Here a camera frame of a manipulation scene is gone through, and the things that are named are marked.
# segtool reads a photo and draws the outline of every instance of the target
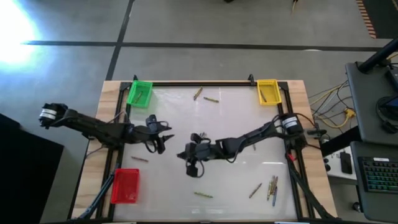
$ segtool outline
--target wooden board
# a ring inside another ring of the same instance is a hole
[[[116,109],[116,103],[118,100],[119,86],[122,81],[105,81],[99,99],[98,111],[96,117],[104,121],[113,119],[114,112]],[[308,103],[307,93],[305,91],[305,85],[302,80],[287,80],[289,84],[290,98],[292,100],[293,110],[296,113],[302,113],[309,118],[312,118],[310,105]],[[300,118],[300,121],[304,128],[313,128],[309,121],[305,118]],[[318,146],[317,140],[309,139],[310,144]],[[89,144],[88,152],[93,151],[100,147],[100,144],[96,141],[92,141]],[[72,217],[78,217],[81,215],[87,206],[91,204],[93,199],[100,191],[101,181],[104,171],[104,164],[106,159],[107,149],[102,149],[99,152],[92,154],[86,159],[83,167],[83,173],[76,196],[75,205],[73,208]],[[303,150],[303,158],[305,168],[307,172],[307,178],[310,185],[311,191],[314,193],[319,202],[326,208],[326,210],[333,216],[337,216],[336,208],[331,194],[328,177],[326,175],[325,166],[323,163],[322,154],[318,149],[312,147],[306,147]],[[104,206],[103,215],[107,215],[109,205],[109,194],[107,193],[106,203]],[[307,210],[305,205],[305,198],[302,192],[300,194],[300,201],[302,203],[302,210],[304,216],[306,216]]]

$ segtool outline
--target keyboard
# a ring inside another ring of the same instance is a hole
[[[359,157],[367,192],[398,194],[398,159]]]

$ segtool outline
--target gray floor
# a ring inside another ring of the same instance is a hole
[[[0,113],[36,135],[65,145],[42,217],[65,220],[88,141],[67,128],[50,131],[37,121],[44,103],[66,103],[96,113],[114,47],[18,45],[23,40],[115,42],[128,0],[1,1]],[[288,0],[135,0],[125,42],[378,47],[389,40],[368,35],[355,0],[306,0],[290,15]],[[308,95],[346,80],[344,65],[372,52],[226,50],[122,47],[113,80],[305,80]],[[349,96],[349,88],[341,91]],[[334,98],[328,106],[336,103]],[[338,105],[327,115],[341,112]],[[334,117],[341,123],[343,115]],[[320,122],[330,135],[340,133]],[[364,221],[350,209],[353,185],[332,184],[338,214]]]

